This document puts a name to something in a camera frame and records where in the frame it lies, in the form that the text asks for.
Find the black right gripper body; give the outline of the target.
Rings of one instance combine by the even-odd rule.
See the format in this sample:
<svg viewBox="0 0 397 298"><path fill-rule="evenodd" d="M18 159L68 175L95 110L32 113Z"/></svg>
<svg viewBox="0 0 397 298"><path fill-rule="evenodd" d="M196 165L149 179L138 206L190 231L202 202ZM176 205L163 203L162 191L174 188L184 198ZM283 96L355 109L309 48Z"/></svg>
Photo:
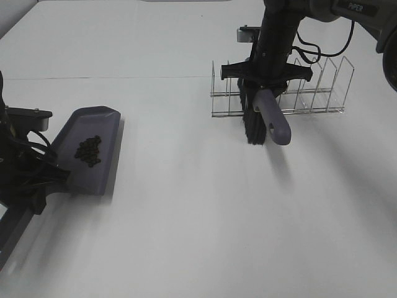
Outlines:
<svg viewBox="0 0 397 298"><path fill-rule="evenodd" d="M259 33L248 61L223 65L221 79L242 78L272 88L293 79L310 81L311 68L289 64L300 22L310 14L308 1L265 1Z"/></svg>

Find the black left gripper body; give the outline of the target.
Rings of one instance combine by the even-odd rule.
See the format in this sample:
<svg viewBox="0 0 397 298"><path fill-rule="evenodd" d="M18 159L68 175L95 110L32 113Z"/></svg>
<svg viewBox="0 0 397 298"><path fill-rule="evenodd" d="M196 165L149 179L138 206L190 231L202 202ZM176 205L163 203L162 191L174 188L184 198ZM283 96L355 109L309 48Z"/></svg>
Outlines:
<svg viewBox="0 0 397 298"><path fill-rule="evenodd" d="M1 137L1 204L28 208L40 215L52 187L62 187L70 171L56 164L57 153L46 137L44 143L12 136Z"/></svg>

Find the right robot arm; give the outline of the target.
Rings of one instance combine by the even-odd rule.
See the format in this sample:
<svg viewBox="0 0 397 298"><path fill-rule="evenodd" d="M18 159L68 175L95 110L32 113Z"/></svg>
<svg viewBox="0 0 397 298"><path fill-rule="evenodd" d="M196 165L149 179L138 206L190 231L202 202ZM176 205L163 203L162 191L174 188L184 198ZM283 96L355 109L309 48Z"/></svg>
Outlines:
<svg viewBox="0 0 397 298"><path fill-rule="evenodd" d="M300 22L308 17L320 22L338 18L360 24L377 42L376 52L383 56L383 72L388 84L396 88L396 1L264 1L260 27L241 27L252 37L247 61L223 65L221 78L241 78L256 86L274 88L294 79L310 81L309 67L287 63L295 48Z"/></svg>

